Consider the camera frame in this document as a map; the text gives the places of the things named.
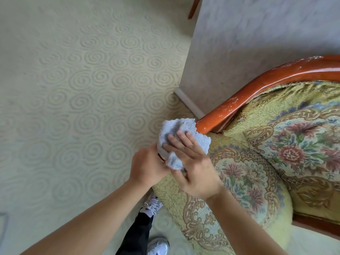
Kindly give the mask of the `person's left hand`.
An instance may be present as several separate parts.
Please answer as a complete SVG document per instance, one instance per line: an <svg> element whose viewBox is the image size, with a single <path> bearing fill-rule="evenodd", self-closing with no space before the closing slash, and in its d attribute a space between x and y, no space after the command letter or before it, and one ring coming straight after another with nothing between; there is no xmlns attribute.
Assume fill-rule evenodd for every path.
<svg viewBox="0 0 340 255"><path fill-rule="evenodd" d="M140 189L149 189L167 175L157 175L152 167L152 145L137 151L131 164L128 184Z"/></svg>

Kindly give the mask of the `person's right hand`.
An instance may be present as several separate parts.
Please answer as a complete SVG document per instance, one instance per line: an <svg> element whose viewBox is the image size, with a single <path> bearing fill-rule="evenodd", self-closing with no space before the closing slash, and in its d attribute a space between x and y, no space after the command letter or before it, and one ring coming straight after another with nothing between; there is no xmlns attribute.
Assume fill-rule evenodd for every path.
<svg viewBox="0 0 340 255"><path fill-rule="evenodd" d="M215 170L210 158L207 155L199 155L193 152L193 157L188 157L172 145L163 144L163 149L167 152L174 152L182 161L186 170L188 185L180 185L181 189L191 196L207 201L210 197L218 195L225 189L220 180L218 172Z"/></svg>

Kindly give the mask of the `light blue cleaning cloth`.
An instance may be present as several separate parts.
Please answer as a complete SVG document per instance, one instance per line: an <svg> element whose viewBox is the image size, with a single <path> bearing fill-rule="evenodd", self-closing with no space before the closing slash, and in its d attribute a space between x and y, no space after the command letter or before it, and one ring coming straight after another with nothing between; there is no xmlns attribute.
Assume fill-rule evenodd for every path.
<svg viewBox="0 0 340 255"><path fill-rule="evenodd" d="M159 132L159 140L157 144L158 154L165 162L168 162L168 167L170 167L172 170L185 171L180 158L178 158L174 152L168 153L163 149L164 143L171 145L168 140L169 134L173 135L176 139L179 139L176 135L179 130L181 130L183 133L190 132L205 154L208 154L211 138L197 132L195 119L181 118L176 120L166 120L163 122L162 128Z"/></svg>

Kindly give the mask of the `person's left forearm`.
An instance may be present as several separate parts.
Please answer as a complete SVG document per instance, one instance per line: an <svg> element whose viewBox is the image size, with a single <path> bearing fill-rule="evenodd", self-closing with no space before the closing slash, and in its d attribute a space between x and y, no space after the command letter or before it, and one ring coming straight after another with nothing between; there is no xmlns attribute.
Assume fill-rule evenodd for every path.
<svg viewBox="0 0 340 255"><path fill-rule="evenodd" d="M101 255L152 183L129 179L20 255Z"/></svg>

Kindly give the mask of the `person's right forearm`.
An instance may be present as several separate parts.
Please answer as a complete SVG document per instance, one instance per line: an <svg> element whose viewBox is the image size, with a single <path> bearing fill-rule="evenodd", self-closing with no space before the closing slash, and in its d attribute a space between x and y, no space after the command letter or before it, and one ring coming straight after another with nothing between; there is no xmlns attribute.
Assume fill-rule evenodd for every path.
<svg viewBox="0 0 340 255"><path fill-rule="evenodd" d="M236 255L288 255L223 184L213 184L208 190L205 202Z"/></svg>

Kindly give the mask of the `white grey sneaker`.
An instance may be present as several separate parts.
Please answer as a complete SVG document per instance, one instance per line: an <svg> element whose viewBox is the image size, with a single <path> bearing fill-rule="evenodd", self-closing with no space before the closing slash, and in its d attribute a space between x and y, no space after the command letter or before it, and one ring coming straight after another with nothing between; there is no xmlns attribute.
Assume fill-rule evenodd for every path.
<svg viewBox="0 0 340 255"><path fill-rule="evenodd" d="M146 214L149 218L154 218L159 209L163 206L155 193L149 195L144 205L139 210L140 213Z"/></svg>
<svg viewBox="0 0 340 255"><path fill-rule="evenodd" d="M148 243L147 255L167 255L169 249L168 240L163 237L157 237Z"/></svg>

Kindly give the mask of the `white baseboard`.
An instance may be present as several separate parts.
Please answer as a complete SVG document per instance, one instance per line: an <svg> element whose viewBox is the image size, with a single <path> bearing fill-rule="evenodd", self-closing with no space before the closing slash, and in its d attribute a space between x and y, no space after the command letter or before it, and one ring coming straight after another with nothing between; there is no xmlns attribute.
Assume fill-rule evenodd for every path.
<svg viewBox="0 0 340 255"><path fill-rule="evenodd" d="M179 88L174 90L174 93L185 104L185 106L192 112L198 119L203 118L206 114Z"/></svg>

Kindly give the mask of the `person's black trouser leg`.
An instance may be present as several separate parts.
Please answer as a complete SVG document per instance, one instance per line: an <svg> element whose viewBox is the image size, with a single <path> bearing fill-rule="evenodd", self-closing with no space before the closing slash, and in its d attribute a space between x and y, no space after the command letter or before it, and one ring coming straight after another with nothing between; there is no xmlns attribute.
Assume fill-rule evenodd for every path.
<svg viewBox="0 0 340 255"><path fill-rule="evenodd" d="M155 217L150 215L138 213L115 255L147 255L149 234Z"/></svg>

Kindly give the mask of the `brown wooden furniture leg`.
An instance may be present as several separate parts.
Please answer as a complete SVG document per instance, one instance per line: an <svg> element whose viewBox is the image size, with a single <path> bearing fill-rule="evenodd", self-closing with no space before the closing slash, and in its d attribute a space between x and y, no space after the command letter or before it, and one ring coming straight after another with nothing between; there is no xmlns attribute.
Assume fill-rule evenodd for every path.
<svg viewBox="0 0 340 255"><path fill-rule="evenodd" d="M195 15L195 12L197 11L197 8L199 6L199 4L201 3L202 0L193 0L193 4L192 7L189 11L188 14L188 20L191 20L193 18L193 16Z"/></svg>

